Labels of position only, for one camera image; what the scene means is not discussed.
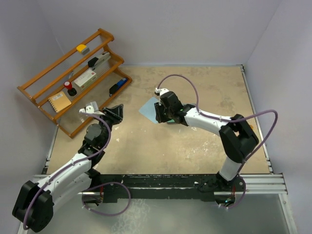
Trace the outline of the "blue cleaning cloth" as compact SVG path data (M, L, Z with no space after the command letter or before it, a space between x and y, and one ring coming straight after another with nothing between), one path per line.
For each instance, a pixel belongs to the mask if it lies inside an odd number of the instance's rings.
M152 123L157 124L156 120L156 111L154 104L158 103L157 98L152 97L150 98L140 109L139 112L146 117L148 120L150 120Z

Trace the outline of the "grey glasses case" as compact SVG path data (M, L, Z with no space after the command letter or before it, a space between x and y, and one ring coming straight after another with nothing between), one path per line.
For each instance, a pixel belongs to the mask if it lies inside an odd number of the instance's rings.
M173 119L166 122L167 124L175 124L175 121Z

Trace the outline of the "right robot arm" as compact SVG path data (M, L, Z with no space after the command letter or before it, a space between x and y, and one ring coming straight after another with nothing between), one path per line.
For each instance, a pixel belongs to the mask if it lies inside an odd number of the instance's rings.
M166 88L155 88L159 101L154 104L156 120L196 127L220 137L226 159L218 172L217 186L223 191L234 185L234 178L246 157L259 143L258 137L242 115L218 117L198 110L195 105L182 104L177 95Z

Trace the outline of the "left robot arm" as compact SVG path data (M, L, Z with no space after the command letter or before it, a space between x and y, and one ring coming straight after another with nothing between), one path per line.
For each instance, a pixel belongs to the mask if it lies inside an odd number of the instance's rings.
M12 215L24 230L40 232L51 221L57 205L69 195L100 187L100 179L89 171L102 159L108 146L112 128L123 120L123 104L103 108L97 113L84 114L98 120L86 130L82 146L62 167L46 178L25 182L19 192Z

